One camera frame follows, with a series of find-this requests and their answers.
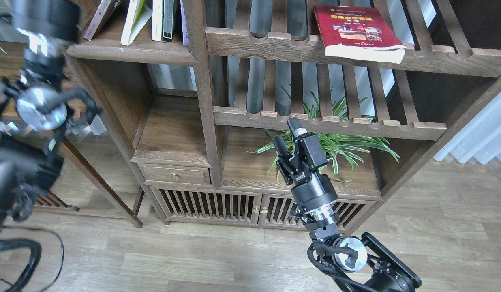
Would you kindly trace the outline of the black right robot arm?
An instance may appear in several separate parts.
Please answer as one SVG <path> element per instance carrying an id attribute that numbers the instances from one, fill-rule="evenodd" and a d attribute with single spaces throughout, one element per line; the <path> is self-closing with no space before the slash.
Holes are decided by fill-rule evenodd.
<path id="1" fill-rule="evenodd" d="M 344 292 L 414 292 L 420 277 L 370 233 L 360 238 L 343 236 L 337 223 L 339 215 L 332 204 L 338 198 L 326 174 L 327 165 L 319 139 L 309 134 L 297 118 L 287 121 L 294 138 L 289 152 L 283 138 L 273 139 L 278 154 L 277 167 L 291 189 L 300 218 L 312 243 L 307 249 L 310 262 L 330 277 Z"/>

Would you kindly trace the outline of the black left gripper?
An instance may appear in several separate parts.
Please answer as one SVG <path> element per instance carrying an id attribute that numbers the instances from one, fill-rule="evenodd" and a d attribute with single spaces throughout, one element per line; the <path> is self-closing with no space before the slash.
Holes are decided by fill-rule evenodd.
<path id="1" fill-rule="evenodd" d="M 70 0 L 12 0 L 12 25 L 24 31 L 76 43 L 81 7 Z"/>

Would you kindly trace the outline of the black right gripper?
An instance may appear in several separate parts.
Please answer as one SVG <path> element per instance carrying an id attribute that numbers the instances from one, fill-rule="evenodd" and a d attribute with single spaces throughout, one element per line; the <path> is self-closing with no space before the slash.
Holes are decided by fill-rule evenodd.
<path id="1" fill-rule="evenodd" d="M 322 207 L 330 208 L 338 199 L 330 178 L 319 173 L 319 168 L 328 164 L 317 135 L 308 135 L 298 118 L 290 118 L 287 125 L 295 139 L 292 155 L 281 135 L 273 137 L 273 144 L 278 155 L 276 163 L 285 183 L 291 189 L 295 203 L 301 214 L 321 211 Z"/>

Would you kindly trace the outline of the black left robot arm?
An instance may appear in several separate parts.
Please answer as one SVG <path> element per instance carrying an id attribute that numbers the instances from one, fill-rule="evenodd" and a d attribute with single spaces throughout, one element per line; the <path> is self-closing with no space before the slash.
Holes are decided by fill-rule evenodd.
<path id="1" fill-rule="evenodd" d="M 19 117 L 39 131 L 52 131 L 44 148 L 26 144 L 0 130 L 0 231 L 6 218 L 24 221 L 38 197 L 46 196 L 61 174 L 64 159 L 58 149 L 66 131 L 101 113 L 82 88 L 62 89 L 64 52 L 77 43 L 81 8 L 70 0 L 14 0 L 11 13 L 0 20 L 29 39 L 19 80 L 0 81 L 0 120 L 11 100 Z M 0 252 L 26 248 L 28 262 L 10 292 L 30 281 L 42 255 L 39 242 L 28 238 L 0 239 Z"/>

